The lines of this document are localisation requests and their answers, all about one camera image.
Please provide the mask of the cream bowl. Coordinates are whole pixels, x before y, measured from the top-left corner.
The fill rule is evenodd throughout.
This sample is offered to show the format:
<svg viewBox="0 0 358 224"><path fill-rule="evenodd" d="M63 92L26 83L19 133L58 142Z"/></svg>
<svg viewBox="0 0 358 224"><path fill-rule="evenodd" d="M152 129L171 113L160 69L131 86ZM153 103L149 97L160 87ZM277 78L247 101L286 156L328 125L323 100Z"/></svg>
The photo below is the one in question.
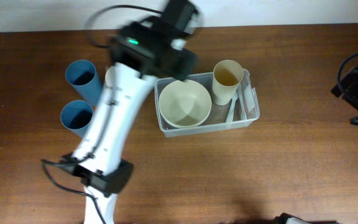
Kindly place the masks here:
<svg viewBox="0 0 358 224"><path fill-rule="evenodd" d="M208 90L193 80L168 84L158 98L163 119L175 128L192 128L205 122L211 112Z"/></svg>

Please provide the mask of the white plastic fork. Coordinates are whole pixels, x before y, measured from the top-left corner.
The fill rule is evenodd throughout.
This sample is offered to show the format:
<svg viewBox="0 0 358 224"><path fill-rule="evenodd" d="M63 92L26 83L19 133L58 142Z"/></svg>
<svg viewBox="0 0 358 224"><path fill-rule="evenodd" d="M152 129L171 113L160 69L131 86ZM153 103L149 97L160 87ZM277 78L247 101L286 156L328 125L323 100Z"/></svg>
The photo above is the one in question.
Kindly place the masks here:
<svg viewBox="0 0 358 224"><path fill-rule="evenodd" d="M231 98L231 105L229 107L229 111L226 117L226 122L227 123L231 123L234 119L234 108L236 105L236 101L238 100L239 95L238 93L235 91L233 97Z"/></svg>

